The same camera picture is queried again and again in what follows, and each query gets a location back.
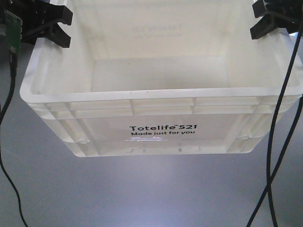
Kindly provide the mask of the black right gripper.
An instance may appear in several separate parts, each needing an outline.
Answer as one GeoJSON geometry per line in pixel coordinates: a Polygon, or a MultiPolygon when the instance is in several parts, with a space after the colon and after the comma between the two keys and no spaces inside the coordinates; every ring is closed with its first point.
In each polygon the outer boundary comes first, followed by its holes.
{"type": "Polygon", "coordinates": [[[286,29],[288,34],[297,32],[302,7],[302,0],[257,0],[252,4],[254,17],[262,19],[250,28],[251,39],[260,39],[277,28],[286,29]]]}

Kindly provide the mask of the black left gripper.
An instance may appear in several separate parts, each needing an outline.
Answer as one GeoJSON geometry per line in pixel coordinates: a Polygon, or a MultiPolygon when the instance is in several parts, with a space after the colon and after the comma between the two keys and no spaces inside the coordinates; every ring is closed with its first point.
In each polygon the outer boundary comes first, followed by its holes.
{"type": "Polygon", "coordinates": [[[38,38],[46,38],[62,48],[70,47],[71,37],[57,24],[72,24],[73,12],[65,5],[49,0],[6,0],[4,10],[22,20],[22,43],[34,45],[38,38]]]}

